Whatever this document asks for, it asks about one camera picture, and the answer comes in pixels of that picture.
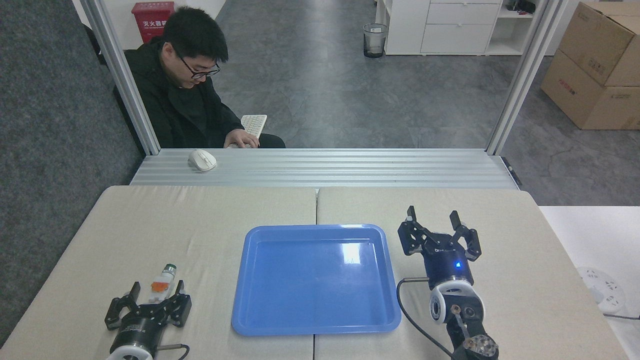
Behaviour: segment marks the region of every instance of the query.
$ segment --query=black cable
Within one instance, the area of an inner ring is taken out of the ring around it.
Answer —
[[[431,340],[432,343],[434,343],[437,347],[440,348],[440,350],[444,351],[445,354],[447,354],[451,359],[456,360],[455,357],[453,357],[453,354],[447,350],[447,348],[445,348],[441,343],[438,342],[438,340],[434,339],[431,337],[431,335],[429,335],[425,330],[422,329],[422,327],[420,327],[415,321],[413,321],[413,319],[409,316],[409,314],[406,312],[406,310],[404,309],[404,306],[402,305],[402,300],[400,300],[400,286],[402,286],[402,284],[404,284],[406,281],[406,279],[402,279],[398,282],[398,285],[396,286],[396,297],[398,298],[398,305],[400,305],[400,310],[402,310],[403,314],[406,316],[406,319],[409,320],[409,322],[416,328],[418,329],[418,331],[422,334],[425,335],[427,337],[427,339]]]
[[[173,344],[173,345],[160,345],[158,346],[158,348],[156,350],[158,351],[163,351],[163,350],[175,350],[177,348],[183,348],[184,349],[184,354],[182,356],[180,356],[180,358],[178,360],[184,360],[185,357],[187,357],[187,355],[189,354],[189,345],[185,345],[185,344]]]
[[[618,319],[626,319],[626,320],[640,320],[640,316],[637,318],[631,316],[620,316],[620,315],[611,315],[611,314],[603,314],[604,316],[608,316],[609,318],[618,318]]]

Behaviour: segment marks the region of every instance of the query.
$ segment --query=hand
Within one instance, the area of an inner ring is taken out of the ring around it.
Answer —
[[[260,146],[260,142],[258,141],[257,137],[251,135],[250,133],[247,133],[242,129],[233,129],[229,131],[229,134],[227,134],[227,137],[225,137],[225,144],[223,147],[228,147],[232,143],[236,143],[238,147],[241,148],[245,148],[246,146],[244,145],[246,143],[254,149],[257,149],[258,146]]]

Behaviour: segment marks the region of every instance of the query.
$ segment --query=gray floor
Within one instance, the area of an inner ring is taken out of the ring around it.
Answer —
[[[484,148],[518,56],[362,53],[373,0],[227,0],[214,84],[294,148]],[[581,131],[539,89],[501,155],[539,205],[640,205],[640,131]]]

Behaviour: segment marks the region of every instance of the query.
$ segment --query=white keyboard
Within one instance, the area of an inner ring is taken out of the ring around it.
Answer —
[[[257,138],[262,134],[264,123],[267,122],[267,115],[245,115],[240,119],[240,123],[244,126],[244,130]],[[237,149],[236,143],[230,144],[228,147]]]

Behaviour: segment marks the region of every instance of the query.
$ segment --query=computer mouse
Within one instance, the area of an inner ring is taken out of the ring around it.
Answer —
[[[189,154],[189,162],[194,164],[200,171],[209,171],[216,167],[216,158],[202,149],[191,151],[191,154]]]

